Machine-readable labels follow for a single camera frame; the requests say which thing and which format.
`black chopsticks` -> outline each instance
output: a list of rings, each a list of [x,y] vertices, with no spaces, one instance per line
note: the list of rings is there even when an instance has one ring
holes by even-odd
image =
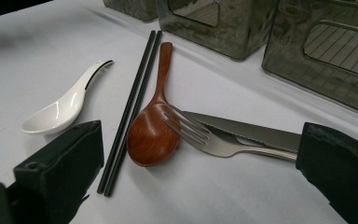
[[[124,109],[123,117],[121,118],[120,124],[118,126],[115,141],[112,145],[109,157],[103,170],[103,176],[101,178],[100,185],[97,189],[97,192],[100,194],[104,193],[105,197],[112,196],[113,188],[118,177],[118,172],[127,152],[127,144],[125,141],[127,131],[132,121],[139,113],[142,101],[144,99],[146,86],[150,78],[150,73],[153,69],[153,64],[156,59],[161,36],[161,31],[158,31],[157,35],[156,31],[150,32],[144,56],[142,57],[141,64],[139,65],[135,80],[133,81],[131,93]]]

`gray translucent box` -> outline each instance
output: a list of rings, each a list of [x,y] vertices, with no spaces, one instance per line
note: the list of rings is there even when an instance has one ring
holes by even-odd
[[[120,11],[144,22],[158,17],[155,0],[103,0],[106,7]]]
[[[162,31],[242,61],[267,43],[278,0],[157,0]]]
[[[281,0],[262,67],[358,112],[358,1]]]

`fork tines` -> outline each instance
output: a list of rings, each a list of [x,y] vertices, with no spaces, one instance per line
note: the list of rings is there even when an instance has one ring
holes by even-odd
[[[210,133],[209,130],[198,120],[185,115],[183,111],[175,106],[170,105],[170,108],[172,112],[176,113],[164,113],[166,119],[162,121],[182,136],[191,146],[195,148],[205,147]]]

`metal fork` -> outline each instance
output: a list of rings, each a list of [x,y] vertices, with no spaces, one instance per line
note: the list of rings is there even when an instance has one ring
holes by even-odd
[[[162,119],[171,129],[180,134],[191,146],[216,157],[228,158],[240,152],[249,152],[279,159],[296,161],[296,153],[279,149],[244,145],[232,134],[206,127],[201,122],[187,116],[183,111],[170,105],[174,115],[164,113]]]

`knife blade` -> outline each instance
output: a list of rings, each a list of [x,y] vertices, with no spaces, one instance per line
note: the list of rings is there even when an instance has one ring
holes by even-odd
[[[295,141],[289,148],[295,150],[298,146],[297,170],[348,223],[358,223],[358,141],[354,138],[308,122],[304,124],[302,134],[295,134],[188,111],[184,113],[205,124],[209,130],[216,129],[265,145],[283,147],[274,134]]]
[[[197,119],[201,123],[231,133],[250,141],[275,149],[288,152],[298,152],[301,134],[242,123],[231,119],[221,119],[213,116],[184,111],[185,114]]]

